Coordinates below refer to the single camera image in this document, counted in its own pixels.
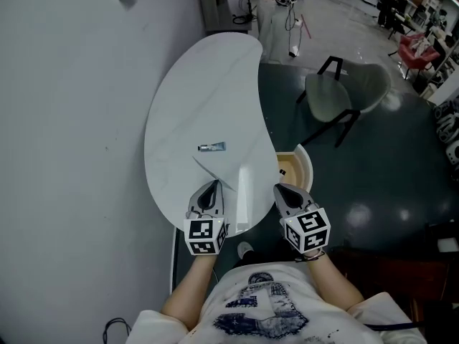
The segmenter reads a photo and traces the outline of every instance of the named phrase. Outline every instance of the white table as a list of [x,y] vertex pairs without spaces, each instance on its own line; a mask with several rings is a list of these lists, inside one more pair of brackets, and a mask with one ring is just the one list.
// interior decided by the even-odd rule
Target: white table
[[[261,53],[246,34],[207,37],[175,63],[153,99],[146,177],[161,212],[181,230],[189,198],[212,174],[224,186],[229,237],[254,227],[273,206],[279,170],[258,97]],[[197,150],[221,141],[226,151]]]

